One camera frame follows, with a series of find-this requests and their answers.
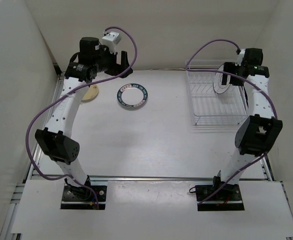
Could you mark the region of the green rim text plate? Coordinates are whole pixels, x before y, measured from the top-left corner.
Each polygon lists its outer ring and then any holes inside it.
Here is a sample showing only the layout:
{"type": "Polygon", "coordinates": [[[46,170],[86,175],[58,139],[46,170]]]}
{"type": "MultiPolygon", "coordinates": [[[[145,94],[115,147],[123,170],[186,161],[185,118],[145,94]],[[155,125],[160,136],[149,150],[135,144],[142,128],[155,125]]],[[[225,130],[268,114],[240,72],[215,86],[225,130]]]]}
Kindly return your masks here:
{"type": "Polygon", "coordinates": [[[129,111],[143,107],[149,98],[147,89],[138,83],[123,85],[116,94],[119,105],[129,111]]]}

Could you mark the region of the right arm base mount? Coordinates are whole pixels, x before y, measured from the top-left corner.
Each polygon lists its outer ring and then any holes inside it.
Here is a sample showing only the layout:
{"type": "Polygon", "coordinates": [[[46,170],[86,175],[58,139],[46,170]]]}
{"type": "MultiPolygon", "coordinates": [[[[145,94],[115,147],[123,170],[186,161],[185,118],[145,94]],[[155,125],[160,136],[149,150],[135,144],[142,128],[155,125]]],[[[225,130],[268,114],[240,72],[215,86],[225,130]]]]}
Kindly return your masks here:
{"type": "Polygon", "coordinates": [[[229,185],[223,187],[218,193],[210,199],[201,203],[210,196],[215,187],[212,183],[198,182],[189,189],[190,194],[196,195],[198,212],[226,212],[226,211],[244,211],[244,203],[239,185],[229,185]]]}

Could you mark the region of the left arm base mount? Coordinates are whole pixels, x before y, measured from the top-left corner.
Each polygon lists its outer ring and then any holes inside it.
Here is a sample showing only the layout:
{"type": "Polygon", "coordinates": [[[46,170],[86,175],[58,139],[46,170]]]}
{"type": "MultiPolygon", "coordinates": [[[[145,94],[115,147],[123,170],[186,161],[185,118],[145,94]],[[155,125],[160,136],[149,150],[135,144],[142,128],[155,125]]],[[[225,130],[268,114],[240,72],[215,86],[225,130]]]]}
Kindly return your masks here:
{"type": "Polygon", "coordinates": [[[107,198],[107,181],[91,181],[95,195],[88,189],[79,189],[65,180],[61,197],[60,209],[62,210],[105,210],[107,198]]]}

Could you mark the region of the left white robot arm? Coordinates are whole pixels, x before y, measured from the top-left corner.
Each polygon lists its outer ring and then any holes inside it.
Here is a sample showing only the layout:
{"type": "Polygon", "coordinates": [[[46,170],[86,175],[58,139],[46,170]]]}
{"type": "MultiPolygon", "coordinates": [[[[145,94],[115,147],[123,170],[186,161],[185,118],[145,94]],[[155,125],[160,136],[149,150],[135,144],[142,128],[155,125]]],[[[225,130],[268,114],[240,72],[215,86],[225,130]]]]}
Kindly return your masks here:
{"type": "Polygon", "coordinates": [[[80,145],[71,138],[72,127],[80,103],[98,73],[116,76],[123,71],[129,75],[129,61],[126,51],[121,52],[121,63],[117,63],[116,45],[121,38],[117,32],[110,32],[102,39],[83,37],[79,41],[79,52],[75,53],[64,74],[63,98],[54,108],[44,129],[35,132],[43,153],[55,162],[66,175],[64,181],[69,191],[80,200],[92,195],[89,176],[83,171],[78,155],[80,145]]]}

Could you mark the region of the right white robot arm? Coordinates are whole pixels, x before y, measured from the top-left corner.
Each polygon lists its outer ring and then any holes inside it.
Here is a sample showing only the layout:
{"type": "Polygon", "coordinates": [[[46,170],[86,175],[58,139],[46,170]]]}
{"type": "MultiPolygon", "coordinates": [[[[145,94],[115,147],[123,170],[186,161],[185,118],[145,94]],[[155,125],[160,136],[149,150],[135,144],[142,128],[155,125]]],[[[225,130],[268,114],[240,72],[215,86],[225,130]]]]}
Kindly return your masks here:
{"type": "Polygon", "coordinates": [[[235,150],[231,159],[219,172],[221,182],[211,187],[211,195],[217,200],[222,200],[229,194],[227,185],[238,185],[250,163],[271,150],[283,128],[283,122],[278,119],[269,97],[270,73],[268,67],[263,66],[262,49],[242,49],[227,72],[231,74],[231,83],[235,79],[243,82],[248,116],[236,132],[235,150]]]}

